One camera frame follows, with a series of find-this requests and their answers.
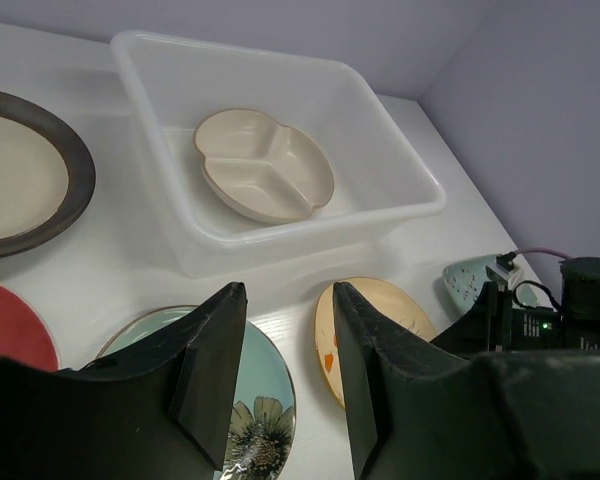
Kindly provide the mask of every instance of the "plate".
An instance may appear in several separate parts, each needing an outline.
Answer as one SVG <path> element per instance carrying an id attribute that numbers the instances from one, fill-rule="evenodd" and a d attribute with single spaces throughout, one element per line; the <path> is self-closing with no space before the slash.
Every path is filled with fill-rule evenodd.
<path id="1" fill-rule="evenodd" d="M 0 92 L 0 257 L 29 250 L 68 228 L 95 188 L 95 167 L 62 120 Z"/>
<path id="2" fill-rule="evenodd" d="M 190 313 L 176 306 L 142 315 L 100 351 L 108 355 Z M 284 466 L 295 433 L 296 399 L 284 359 L 271 340 L 247 322 L 231 426 L 222 472 L 215 480 L 275 480 Z"/>
<path id="3" fill-rule="evenodd" d="M 47 372 L 58 370 L 51 335 L 40 317 L 18 295 L 0 285 L 0 356 Z"/>
<path id="4" fill-rule="evenodd" d="M 353 285 L 384 316 L 430 341 L 436 330 L 420 306 L 403 290 L 376 278 L 341 280 Z M 344 407 L 340 361 L 333 319 L 333 284 L 320 296 L 316 308 L 315 341 L 322 373 L 336 399 Z"/>
<path id="5" fill-rule="evenodd" d="M 200 124 L 194 145 L 204 157 L 202 172 L 211 189 L 253 220 L 304 220 L 333 196 L 333 172 L 322 151 L 264 113 L 217 113 Z"/>
<path id="6" fill-rule="evenodd" d="M 485 255 L 453 263 L 442 271 L 442 280 L 460 315 L 473 307 L 482 285 L 489 281 L 486 267 L 495 261 L 496 255 Z M 538 305 L 538 297 L 528 285 L 522 285 L 517 293 L 518 299 L 525 305 Z"/>

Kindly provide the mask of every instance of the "cable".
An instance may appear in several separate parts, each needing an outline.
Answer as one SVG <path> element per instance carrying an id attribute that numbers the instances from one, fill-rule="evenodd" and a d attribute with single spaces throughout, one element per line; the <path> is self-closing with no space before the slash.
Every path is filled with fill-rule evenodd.
<path id="1" fill-rule="evenodd" d="M 569 260 L 571 258 L 571 255 L 567 255 L 566 253 L 559 252 L 558 250 L 554 250 L 552 248 L 543 247 L 519 248 L 511 253 L 514 253 L 516 255 L 524 255 L 525 253 L 544 253 L 547 255 L 552 255 L 554 257 L 562 258 L 563 260 Z"/>
<path id="2" fill-rule="evenodd" d="M 511 272 L 514 269 L 513 259 L 516 258 L 518 255 L 524 255 L 525 253 L 544 253 L 547 255 L 552 255 L 554 257 L 561 258 L 563 260 L 569 260 L 571 258 L 571 256 L 567 255 L 566 253 L 553 250 L 552 248 L 533 247 L 519 248 L 517 250 L 512 250 L 509 253 L 497 255 L 496 263 L 502 268 L 504 268 L 507 272 Z"/>
<path id="3" fill-rule="evenodd" d="M 528 310 L 530 309 L 534 309 L 537 308 L 536 306 L 533 305 L 526 305 L 524 303 L 522 303 L 519 299 L 518 299 L 518 288 L 520 288 L 522 285 L 532 285 L 536 288 L 539 288 L 540 290 L 542 290 L 544 292 L 544 294 L 549 297 L 549 301 L 551 302 L 551 306 L 557 311 L 557 312 L 562 312 L 562 305 L 560 305 L 558 303 L 558 301 L 554 298 L 553 294 L 551 293 L 551 290 L 549 290 L 547 287 L 545 287 L 544 285 L 542 285 L 541 283 L 538 282 L 534 282 L 533 280 L 524 280 L 522 282 L 520 282 L 518 285 L 516 285 L 513 289 L 513 303 L 515 303 L 516 305 L 518 305 L 519 307 L 522 308 L 526 308 Z"/>

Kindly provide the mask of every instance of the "lavender wall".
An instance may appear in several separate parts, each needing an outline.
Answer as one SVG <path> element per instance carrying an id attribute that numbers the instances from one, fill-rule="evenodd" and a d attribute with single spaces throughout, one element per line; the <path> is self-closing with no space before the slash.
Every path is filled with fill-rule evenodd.
<path id="1" fill-rule="evenodd" d="M 600 256 L 600 0 L 503 0 L 420 103 L 518 245 Z"/>
<path id="2" fill-rule="evenodd" d="M 496 0 L 0 0 L 0 22 L 109 40 L 144 29 L 344 61 L 417 98 Z"/>

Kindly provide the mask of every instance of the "light blue speckled plate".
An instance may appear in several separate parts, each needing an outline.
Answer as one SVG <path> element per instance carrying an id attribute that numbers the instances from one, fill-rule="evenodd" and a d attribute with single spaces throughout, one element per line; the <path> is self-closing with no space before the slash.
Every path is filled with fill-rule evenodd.
<path id="1" fill-rule="evenodd" d="M 169 307 L 134 320 L 105 345 L 108 355 L 151 335 L 195 307 Z M 289 456 L 296 400 L 291 376 L 271 340 L 247 322 L 223 472 L 214 480 L 275 480 Z"/>
<path id="2" fill-rule="evenodd" d="M 464 315 L 478 299 L 482 285 L 489 281 L 486 266 L 496 261 L 496 255 L 471 258 L 447 266 L 442 280 L 460 315 Z M 518 289 L 518 299 L 525 305 L 537 306 L 538 297 L 528 285 Z"/>

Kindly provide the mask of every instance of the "electronic device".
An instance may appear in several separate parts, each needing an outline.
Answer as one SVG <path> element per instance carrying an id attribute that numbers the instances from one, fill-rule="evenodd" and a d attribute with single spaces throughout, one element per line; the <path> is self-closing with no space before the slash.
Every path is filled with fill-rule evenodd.
<path id="1" fill-rule="evenodd" d="M 482 301 L 501 295 L 492 282 Z M 500 300 L 510 307 L 511 292 Z M 600 480 L 600 348 L 463 359 L 378 312 L 351 284 L 335 284 L 333 303 L 355 480 Z M 481 311 L 473 323 L 504 319 L 486 318 Z M 476 345 L 509 337 L 517 348 L 511 331 L 492 339 L 482 328 Z"/>
<path id="2" fill-rule="evenodd" d="M 497 257 L 487 267 L 473 308 L 431 343 L 461 357 L 484 351 L 547 349 L 600 350 L 600 258 L 561 262 L 562 301 L 543 285 L 526 280 L 509 289 L 515 253 Z M 553 308 L 522 304 L 517 289 L 530 284 L 543 290 Z"/>

